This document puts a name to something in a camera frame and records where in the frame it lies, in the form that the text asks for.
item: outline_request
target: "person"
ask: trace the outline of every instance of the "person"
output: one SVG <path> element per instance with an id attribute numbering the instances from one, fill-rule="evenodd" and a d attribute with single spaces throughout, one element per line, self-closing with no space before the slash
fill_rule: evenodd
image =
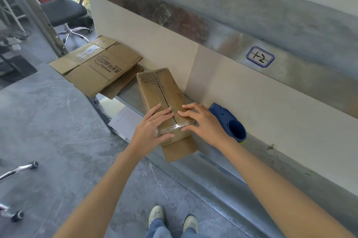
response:
<path id="1" fill-rule="evenodd" d="M 148 111 L 136 127 L 127 148 L 118 155 L 108 172 L 59 228 L 54 238 L 99 238 L 105 235 L 133 169 L 156 146 L 174 136 L 156 136 L 158 125 L 173 117 L 170 107 L 156 112 L 159 108 L 160 104 Z M 196 133 L 230 160 L 287 238 L 354 237 L 320 206 L 228 136 L 216 117 L 203 105 L 193 103 L 183 105 L 183 109 L 186 111 L 178 111 L 178 114 L 195 119 L 199 126 L 189 125 L 182 130 Z M 171 237 L 164 224 L 164 216 L 162 207 L 152 209 L 146 238 Z M 198 233 L 198 226 L 196 218 L 188 216 L 182 238 L 205 237 Z"/>

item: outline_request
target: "blue jeans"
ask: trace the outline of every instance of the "blue jeans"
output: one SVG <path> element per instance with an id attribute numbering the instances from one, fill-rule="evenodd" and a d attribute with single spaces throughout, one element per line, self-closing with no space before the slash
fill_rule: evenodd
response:
<path id="1" fill-rule="evenodd" d="M 161 218 L 156 218 L 150 224 L 150 228 L 145 238 L 172 238 L 170 231 L 164 225 Z M 186 231 L 181 235 L 180 238 L 209 238 L 195 232 L 192 228 L 187 228 Z"/>

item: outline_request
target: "floor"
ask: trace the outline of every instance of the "floor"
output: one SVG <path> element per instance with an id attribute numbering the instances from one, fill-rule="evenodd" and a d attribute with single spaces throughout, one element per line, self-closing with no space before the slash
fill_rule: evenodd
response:
<path id="1" fill-rule="evenodd" d="M 32 35 L 21 54 L 38 72 L 0 91 L 0 173 L 32 160 L 39 167 L 0 185 L 0 200 L 25 212 L 18 223 L 0 218 L 0 237 L 49 238 L 127 142 L 110 133 L 82 93 L 47 65 L 56 56 L 39 32 L 25 27 Z M 69 38 L 66 47 L 71 51 L 84 43 Z M 173 237 L 180 237 L 187 214 L 197 216 L 200 232 L 209 237 L 245 237 L 146 158 L 129 178 L 105 237 L 144 237 L 156 204 L 164 207 Z"/>

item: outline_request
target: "shoe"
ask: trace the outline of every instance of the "shoe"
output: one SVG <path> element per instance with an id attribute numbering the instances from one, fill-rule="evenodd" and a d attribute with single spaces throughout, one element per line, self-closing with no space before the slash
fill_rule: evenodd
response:
<path id="1" fill-rule="evenodd" d="M 186 218 L 184 222 L 183 233 L 186 231 L 187 228 L 192 228 L 196 231 L 196 233 L 199 233 L 199 222 L 195 216 L 189 215 Z"/>
<path id="2" fill-rule="evenodd" d="M 149 227 L 150 227 L 150 224 L 153 222 L 154 219 L 156 218 L 161 218 L 164 222 L 164 219 L 165 219 L 165 216 L 164 216 L 164 209 L 162 206 L 154 206 L 153 209 L 151 210 L 150 212 L 150 215 L 149 215 Z"/>

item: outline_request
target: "black office chair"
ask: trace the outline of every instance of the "black office chair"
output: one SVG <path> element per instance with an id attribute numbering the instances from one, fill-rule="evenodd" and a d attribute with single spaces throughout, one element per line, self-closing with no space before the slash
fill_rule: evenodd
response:
<path id="1" fill-rule="evenodd" d="M 73 0 L 51 0 L 41 4 L 42 10 L 45 12 L 53 27 L 64 25 L 65 31 L 57 33 L 59 35 L 66 35 L 62 39 L 63 44 L 66 43 L 70 35 L 75 35 L 82 38 L 87 43 L 89 42 L 85 36 L 75 32 L 79 30 L 87 30 L 89 33 L 92 33 L 92 29 L 86 27 L 70 29 L 67 24 L 72 20 L 79 19 L 87 15 L 87 9 L 82 4 L 83 0 L 79 0 L 79 3 Z"/>

